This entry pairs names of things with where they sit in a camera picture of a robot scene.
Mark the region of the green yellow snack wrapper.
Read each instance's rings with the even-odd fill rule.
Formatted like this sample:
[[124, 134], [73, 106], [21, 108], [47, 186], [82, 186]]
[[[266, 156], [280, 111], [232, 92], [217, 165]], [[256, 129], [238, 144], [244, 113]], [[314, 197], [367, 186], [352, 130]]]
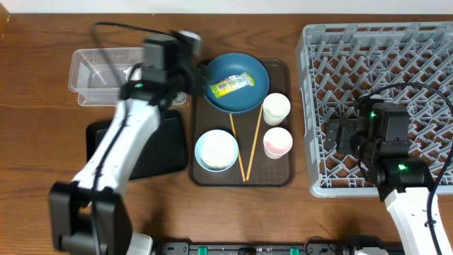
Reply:
[[215, 98], [223, 97], [246, 86], [255, 86], [254, 78], [247, 72], [229, 76], [210, 86]]

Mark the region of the cream white cup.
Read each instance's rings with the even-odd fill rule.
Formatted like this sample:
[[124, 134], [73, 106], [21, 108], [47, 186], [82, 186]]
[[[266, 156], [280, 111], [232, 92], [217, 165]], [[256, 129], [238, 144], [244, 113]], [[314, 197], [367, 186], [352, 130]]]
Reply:
[[263, 117], [268, 125], [279, 125], [288, 116], [290, 110], [288, 97], [281, 93], [271, 93], [263, 101]]

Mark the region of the light blue small bowl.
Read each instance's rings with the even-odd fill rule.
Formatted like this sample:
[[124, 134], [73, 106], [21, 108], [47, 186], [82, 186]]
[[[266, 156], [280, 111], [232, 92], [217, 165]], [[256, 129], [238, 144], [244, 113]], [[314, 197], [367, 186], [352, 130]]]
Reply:
[[195, 159], [206, 171], [226, 171], [238, 158], [238, 143], [234, 136], [225, 130], [209, 130], [195, 143]]

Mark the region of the pile of rice grains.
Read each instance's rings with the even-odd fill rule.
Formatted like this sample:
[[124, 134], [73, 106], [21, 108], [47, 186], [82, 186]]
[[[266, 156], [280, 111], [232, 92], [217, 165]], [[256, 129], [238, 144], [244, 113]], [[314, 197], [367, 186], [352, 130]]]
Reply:
[[221, 171], [236, 160], [236, 143], [228, 132], [213, 130], [206, 135], [200, 156], [208, 169]]

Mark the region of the wooden chopstick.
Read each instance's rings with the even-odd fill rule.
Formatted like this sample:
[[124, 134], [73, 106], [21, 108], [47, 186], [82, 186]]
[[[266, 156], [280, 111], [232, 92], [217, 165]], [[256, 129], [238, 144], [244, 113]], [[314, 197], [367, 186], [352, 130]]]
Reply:
[[254, 137], [253, 137], [251, 155], [250, 155], [248, 168], [247, 168], [247, 173], [246, 173], [246, 181], [249, 181], [250, 175], [251, 175], [251, 169], [252, 169], [252, 166], [253, 166], [253, 158], [254, 158], [254, 154], [255, 154], [255, 151], [256, 151], [256, 144], [257, 144], [257, 140], [258, 140], [262, 114], [263, 114], [263, 104], [260, 105], [260, 111], [259, 111], [258, 120], [257, 120], [257, 123], [256, 123], [256, 130], [255, 130]]
[[245, 175], [245, 171], [244, 171], [244, 167], [243, 167], [241, 152], [240, 152], [240, 149], [239, 149], [239, 142], [238, 142], [238, 138], [237, 138], [237, 135], [236, 135], [236, 128], [235, 128], [234, 118], [233, 118], [232, 113], [229, 114], [229, 119], [230, 119], [230, 123], [231, 123], [232, 132], [234, 134], [234, 138], [235, 138], [236, 143], [238, 145], [238, 161], [239, 161], [239, 167], [240, 167], [240, 170], [241, 170], [241, 178], [245, 182], [246, 181], [246, 175]]

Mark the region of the pink cup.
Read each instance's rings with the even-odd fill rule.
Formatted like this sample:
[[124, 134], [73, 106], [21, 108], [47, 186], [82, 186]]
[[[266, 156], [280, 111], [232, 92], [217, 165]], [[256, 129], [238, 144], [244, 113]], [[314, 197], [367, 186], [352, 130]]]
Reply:
[[291, 150], [292, 145], [291, 133], [282, 127], [271, 128], [263, 136], [265, 154], [271, 159], [284, 156]]

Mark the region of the dark blue plate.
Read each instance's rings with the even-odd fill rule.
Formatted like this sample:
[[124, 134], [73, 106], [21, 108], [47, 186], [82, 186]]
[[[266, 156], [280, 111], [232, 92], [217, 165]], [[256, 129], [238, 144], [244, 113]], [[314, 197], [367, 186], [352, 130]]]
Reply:
[[245, 113], [259, 106], [267, 96], [270, 78], [264, 65], [243, 53], [227, 53], [207, 65], [210, 78], [205, 98], [228, 113]]

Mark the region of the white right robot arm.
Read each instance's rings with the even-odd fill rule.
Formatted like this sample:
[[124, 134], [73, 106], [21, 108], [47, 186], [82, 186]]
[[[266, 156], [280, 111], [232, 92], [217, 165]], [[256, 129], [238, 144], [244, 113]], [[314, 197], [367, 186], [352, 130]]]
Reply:
[[328, 122], [325, 148], [357, 159], [385, 203], [406, 254], [451, 254], [428, 164], [409, 154], [406, 107], [371, 98], [358, 113], [355, 120]]

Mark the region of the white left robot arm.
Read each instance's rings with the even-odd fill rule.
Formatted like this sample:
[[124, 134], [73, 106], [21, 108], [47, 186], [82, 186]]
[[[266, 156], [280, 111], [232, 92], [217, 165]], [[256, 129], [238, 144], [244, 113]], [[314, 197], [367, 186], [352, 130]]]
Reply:
[[202, 38], [188, 31], [151, 30], [140, 79], [115, 72], [120, 92], [115, 116], [85, 167], [49, 192], [52, 243], [68, 254], [150, 254], [153, 239], [135, 232], [122, 194], [161, 116], [180, 92], [198, 94], [207, 70], [196, 64]]

